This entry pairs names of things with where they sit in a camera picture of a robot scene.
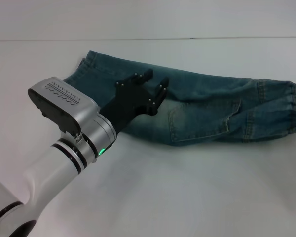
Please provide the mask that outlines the blue denim shorts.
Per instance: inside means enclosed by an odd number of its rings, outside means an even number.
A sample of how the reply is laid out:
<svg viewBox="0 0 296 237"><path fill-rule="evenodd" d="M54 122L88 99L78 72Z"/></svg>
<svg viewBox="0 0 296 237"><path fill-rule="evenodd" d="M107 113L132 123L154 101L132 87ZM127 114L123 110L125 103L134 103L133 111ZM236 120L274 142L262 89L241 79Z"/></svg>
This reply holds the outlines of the blue denim shorts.
<svg viewBox="0 0 296 237"><path fill-rule="evenodd" d="M104 106L115 84L153 71L145 83L154 92L169 78L168 93L155 116L136 117L124 132L150 142L185 146L201 142L258 142L296 133L296 83L198 74L89 51L66 79Z"/></svg>

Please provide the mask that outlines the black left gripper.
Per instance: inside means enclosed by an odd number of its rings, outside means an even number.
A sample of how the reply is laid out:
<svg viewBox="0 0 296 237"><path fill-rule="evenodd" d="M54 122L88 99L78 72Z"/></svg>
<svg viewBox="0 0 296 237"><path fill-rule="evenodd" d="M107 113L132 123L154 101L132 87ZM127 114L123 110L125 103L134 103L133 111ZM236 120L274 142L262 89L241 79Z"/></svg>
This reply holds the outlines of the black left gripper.
<svg viewBox="0 0 296 237"><path fill-rule="evenodd" d="M157 114L159 106L166 98L169 78L165 77L152 95L142 86L152 77L153 70L148 69L143 74L134 73L115 83L115 96L100 109L100 114L111 123L117 134L135 117Z"/></svg>

